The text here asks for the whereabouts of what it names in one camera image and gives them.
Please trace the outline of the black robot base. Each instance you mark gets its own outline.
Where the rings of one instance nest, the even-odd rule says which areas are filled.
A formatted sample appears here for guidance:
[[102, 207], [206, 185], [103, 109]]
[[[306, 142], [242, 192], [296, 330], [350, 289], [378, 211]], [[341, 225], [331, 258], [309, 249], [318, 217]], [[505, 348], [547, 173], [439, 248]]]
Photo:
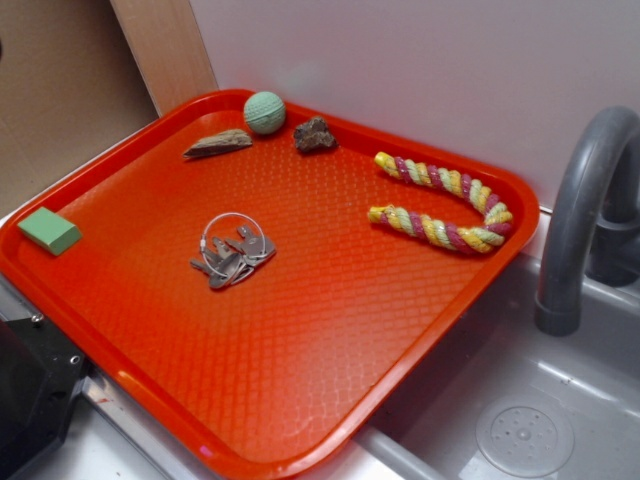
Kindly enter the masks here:
[[88, 359], [49, 318], [1, 322], [1, 477], [14, 479], [60, 448]]

